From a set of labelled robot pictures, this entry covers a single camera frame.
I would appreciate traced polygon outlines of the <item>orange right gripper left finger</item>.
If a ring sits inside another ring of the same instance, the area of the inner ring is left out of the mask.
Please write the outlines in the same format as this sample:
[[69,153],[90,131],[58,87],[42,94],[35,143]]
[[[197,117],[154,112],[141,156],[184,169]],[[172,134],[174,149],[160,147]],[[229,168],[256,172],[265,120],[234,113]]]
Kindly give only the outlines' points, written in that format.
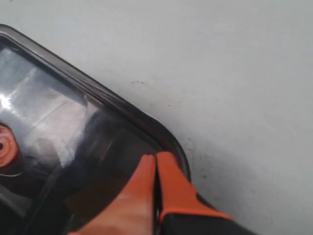
[[152,235],[156,158],[143,155],[132,177],[106,209],[71,235]]

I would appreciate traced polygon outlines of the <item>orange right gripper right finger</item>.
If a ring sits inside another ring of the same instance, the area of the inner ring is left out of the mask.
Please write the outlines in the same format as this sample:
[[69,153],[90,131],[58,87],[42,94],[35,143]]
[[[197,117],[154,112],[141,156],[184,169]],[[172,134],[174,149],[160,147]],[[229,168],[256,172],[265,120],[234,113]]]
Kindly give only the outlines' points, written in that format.
[[161,191],[162,235],[252,235],[201,198],[170,152],[156,155]]

